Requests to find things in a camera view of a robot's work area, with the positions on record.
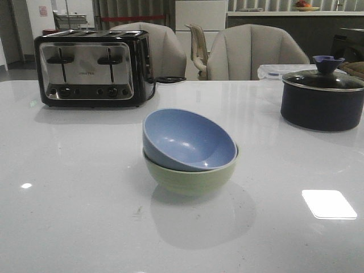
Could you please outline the fruit bowl on counter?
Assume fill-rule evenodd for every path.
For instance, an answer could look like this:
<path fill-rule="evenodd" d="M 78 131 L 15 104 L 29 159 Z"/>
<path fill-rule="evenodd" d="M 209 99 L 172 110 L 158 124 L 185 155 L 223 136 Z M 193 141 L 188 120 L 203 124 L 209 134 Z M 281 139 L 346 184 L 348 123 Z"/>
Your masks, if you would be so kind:
<path fill-rule="evenodd" d="M 319 10 L 319 7 L 314 7 L 312 6 L 310 3 L 308 3 L 305 0 L 299 0 L 294 4 L 294 7 L 297 11 L 302 11 L 302 12 L 306 12 L 306 11 L 317 11 Z"/>

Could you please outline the blue bowl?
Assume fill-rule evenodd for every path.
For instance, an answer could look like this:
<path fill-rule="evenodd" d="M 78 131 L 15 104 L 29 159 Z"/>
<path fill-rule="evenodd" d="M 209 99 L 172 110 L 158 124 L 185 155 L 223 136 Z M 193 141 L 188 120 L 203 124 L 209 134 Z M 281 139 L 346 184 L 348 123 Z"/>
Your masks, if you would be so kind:
<path fill-rule="evenodd" d="M 184 109 L 155 110 L 143 121 L 143 149 L 154 163 L 177 171 L 224 167 L 237 156 L 231 136 L 210 119 Z"/>

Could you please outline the green bowl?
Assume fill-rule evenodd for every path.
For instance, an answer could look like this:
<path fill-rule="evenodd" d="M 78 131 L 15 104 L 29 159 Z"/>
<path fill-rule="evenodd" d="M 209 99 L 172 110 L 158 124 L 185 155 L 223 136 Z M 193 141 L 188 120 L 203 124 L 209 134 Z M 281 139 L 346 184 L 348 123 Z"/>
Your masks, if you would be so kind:
<path fill-rule="evenodd" d="M 237 155 L 229 164 L 208 171 L 187 172 L 162 167 L 143 153 L 152 178 L 162 188 L 183 196 L 202 196 L 222 188 L 232 177 L 239 160 Z"/>

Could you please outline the clear plastic container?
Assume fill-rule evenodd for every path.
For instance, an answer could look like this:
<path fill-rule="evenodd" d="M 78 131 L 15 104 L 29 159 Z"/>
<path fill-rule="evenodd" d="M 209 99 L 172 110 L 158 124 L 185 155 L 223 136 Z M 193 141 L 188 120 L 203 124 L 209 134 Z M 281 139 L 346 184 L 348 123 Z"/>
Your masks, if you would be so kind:
<path fill-rule="evenodd" d="M 257 69 L 258 80 L 281 80 L 287 73 L 316 70 L 314 64 L 263 64 Z"/>

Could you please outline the glass pot lid blue knob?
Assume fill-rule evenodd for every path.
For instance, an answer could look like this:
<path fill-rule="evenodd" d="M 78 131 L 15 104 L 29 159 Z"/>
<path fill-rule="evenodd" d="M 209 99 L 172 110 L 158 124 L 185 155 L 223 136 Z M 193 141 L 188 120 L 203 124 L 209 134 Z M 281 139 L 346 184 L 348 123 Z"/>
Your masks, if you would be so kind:
<path fill-rule="evenodd" d="M 335 58 L 331 55 L 313 57 L 316 69 L 290 72 L 282 75 L 285 84 L 298 88 L 306 88 L 325 92 L 359 92 L 363 91 L 363 80 L 336 69 L 345 58 Z"/>

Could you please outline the dark blue cooking pot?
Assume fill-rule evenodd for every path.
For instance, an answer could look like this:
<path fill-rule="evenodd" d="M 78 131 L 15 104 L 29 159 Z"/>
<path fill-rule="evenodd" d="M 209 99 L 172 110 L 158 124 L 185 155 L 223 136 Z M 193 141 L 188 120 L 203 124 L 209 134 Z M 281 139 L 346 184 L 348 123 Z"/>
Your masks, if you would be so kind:
<path fill-rule="evenodd" d="M 346 131 L 358 126 L 363 90 L 326 91 L 285 83 L 281 115 L 288 122 L 317 131 Z"/>

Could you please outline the cream plastic chair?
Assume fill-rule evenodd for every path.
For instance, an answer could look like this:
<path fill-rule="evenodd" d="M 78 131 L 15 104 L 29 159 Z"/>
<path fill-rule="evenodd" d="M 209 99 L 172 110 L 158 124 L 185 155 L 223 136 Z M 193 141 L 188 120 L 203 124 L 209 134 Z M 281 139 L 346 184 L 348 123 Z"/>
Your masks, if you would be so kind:
<path fill-rule="evenodd" d="M 195 67 L 198 69 L 198 79 L 208 79 L 208 51 L 204 32 L 201 26 L 196 24 L 185 24 L 191 32 L 191 60 Z"/>

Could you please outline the white cabinet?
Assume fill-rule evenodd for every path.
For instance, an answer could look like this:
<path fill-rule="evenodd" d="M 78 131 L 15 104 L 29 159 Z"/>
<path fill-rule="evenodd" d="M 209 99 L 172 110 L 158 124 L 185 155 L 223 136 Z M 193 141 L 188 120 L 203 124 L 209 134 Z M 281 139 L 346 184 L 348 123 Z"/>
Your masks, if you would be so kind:
<path fill-rule="evenodd" d="M 176 36 L 187 56 L 185 76 L 187 80 L 198 79 L 198 69 L 191 60 L 191 31 L 186 26 L 196 24 L 204 32 L 206 49 L 211 51 L 219 31 L 225 29 L 228 1 L 176 1 Z"/>

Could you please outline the black chrome four-slot toaster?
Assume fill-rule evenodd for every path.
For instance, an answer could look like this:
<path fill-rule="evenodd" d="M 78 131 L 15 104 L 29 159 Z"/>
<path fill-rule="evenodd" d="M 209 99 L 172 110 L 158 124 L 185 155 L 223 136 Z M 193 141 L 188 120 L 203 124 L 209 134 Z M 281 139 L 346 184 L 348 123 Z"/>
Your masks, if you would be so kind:
<path fill-rule="evenodd" d="M 66 30 L 34 40 L 42 102 L 59 107 L 139 106 L 153 96 L 144 30 Z"/>

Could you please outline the grey counter shelf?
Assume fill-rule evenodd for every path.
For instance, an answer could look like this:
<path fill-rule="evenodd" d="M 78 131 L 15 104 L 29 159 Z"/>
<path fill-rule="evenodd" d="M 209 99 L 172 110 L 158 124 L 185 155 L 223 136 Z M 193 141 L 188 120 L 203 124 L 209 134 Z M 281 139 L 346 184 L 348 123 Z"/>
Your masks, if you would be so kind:
<path fill-rule="evenodd" d="M 363 61 L 363 15 L 228 15 L 227 26 L 259 24 L 287 31 L 309 56 L 333 55 L 353 63 Z"/>

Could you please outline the brown woven mat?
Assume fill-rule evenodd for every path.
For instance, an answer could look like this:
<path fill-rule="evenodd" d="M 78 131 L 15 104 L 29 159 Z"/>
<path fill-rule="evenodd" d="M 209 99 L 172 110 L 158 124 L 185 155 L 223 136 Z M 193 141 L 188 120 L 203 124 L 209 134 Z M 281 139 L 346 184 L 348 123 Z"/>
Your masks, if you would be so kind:
<path fill-rule="evenodd" d="M 358 62 L 344 62 L 339 65 L 339 69 L 346 72 L 349 75 L 364 79 L 364 61 Z"/>

